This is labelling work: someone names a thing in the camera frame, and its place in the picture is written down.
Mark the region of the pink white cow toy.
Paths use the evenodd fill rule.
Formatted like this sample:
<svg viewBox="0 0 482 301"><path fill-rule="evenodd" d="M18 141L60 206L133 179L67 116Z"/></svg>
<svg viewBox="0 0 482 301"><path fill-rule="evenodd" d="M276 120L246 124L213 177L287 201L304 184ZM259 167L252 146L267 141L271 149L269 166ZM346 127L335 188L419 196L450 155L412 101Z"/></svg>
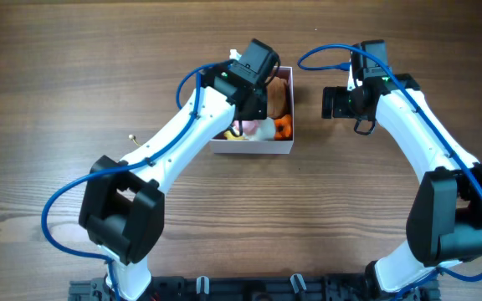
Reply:
<svg viewBox="0 0 482 301"><path fill-rule="evenodd" d="M235 120L233 127L239 134L254 135L260 127L260 123L260 120Z"/></svg>

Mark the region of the brown plush bear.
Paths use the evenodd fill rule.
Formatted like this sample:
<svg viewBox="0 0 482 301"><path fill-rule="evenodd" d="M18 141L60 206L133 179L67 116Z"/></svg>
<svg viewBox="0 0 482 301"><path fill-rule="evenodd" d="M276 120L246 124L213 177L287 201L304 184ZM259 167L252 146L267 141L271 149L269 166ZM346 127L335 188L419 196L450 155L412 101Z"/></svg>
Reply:
<svg viewBox="0 0 482 301"><path fill-rule="evenodd" d="M272 119L282 118L289 112L289 87L285 79L275 77L267 86L267 116Z"/></svg>

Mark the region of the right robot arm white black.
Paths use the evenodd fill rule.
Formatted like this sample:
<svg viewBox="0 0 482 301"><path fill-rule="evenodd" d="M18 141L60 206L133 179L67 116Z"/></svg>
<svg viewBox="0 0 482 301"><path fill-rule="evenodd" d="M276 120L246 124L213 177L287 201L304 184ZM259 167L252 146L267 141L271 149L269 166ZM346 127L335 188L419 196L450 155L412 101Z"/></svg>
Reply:
<svg viewBox="0 0 482 301"><path fill-rule="evenodd" d="M406 239L370 263L366 277L375 298L405 293L447 273L465 282L482 280L482 163L466 151L428 107L410 74L394 74L382 40L355 45L346 87L327 87L322 115L380 125L396 141L419 182L408 215Z"/></svg>

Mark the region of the yellow wooden rattle drum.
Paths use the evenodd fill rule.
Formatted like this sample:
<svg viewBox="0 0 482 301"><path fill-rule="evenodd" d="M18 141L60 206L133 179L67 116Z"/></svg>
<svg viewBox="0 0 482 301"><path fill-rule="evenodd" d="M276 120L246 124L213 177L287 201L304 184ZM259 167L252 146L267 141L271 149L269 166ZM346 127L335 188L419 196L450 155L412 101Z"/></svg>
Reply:
<svg viewBox="0 0 482 301"><path fill-rule="evenodd" d="M137 141L136 136L133 134L128 135L128 139L135 143L137 146L141 146L141 144Z"/></svg>

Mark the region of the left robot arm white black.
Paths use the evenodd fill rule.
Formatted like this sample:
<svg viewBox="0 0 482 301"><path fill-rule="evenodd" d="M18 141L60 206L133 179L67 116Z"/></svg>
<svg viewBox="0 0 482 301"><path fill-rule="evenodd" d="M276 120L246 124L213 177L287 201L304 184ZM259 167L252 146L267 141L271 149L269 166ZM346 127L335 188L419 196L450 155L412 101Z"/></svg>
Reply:
<svg viewBox="0 0 482 301"><path fill-rule="evenodd" d="M151 283L147 255L164 228L165 199L196 154L233 122L267 116L267 86L279 55L253 39L242 54L192 72L195 89L178 113L144 145L90 169L79 224L112 261L106 283L137 300Z"/></svg>

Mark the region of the white plush duck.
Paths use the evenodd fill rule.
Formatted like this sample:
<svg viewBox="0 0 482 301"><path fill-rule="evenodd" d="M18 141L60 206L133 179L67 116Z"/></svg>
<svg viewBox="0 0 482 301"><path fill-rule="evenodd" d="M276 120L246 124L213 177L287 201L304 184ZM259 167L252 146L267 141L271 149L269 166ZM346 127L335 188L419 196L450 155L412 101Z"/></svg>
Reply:
<svg viewBox="0 0 482 301"><path fill-rule="evenodd" d="M254 135L239 134L231 124L223 133L226 140L250 140L250 141L272 141L291 140L293 138L292 115L285 115L282 118L272 119L267 117L260 120L260 127Z"/></svg>

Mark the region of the white box pink inside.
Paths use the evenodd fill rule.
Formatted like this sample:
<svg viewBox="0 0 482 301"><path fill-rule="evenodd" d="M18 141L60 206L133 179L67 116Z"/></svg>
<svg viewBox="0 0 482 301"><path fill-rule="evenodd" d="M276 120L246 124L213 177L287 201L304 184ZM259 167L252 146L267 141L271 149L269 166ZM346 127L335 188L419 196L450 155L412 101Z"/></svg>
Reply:
<svg viewBox="0 0 482 301"><path fill-rule="evenodd" d="M294 84L292 68L289 66L280 67L275 77L285 79L288 83L289 112L287 115L292 115L294 127ZM223 133L224 131L209 141L211 150L215 154L289 154L294 144L294 130L291 140L272 141L226 140Z"/></svg>

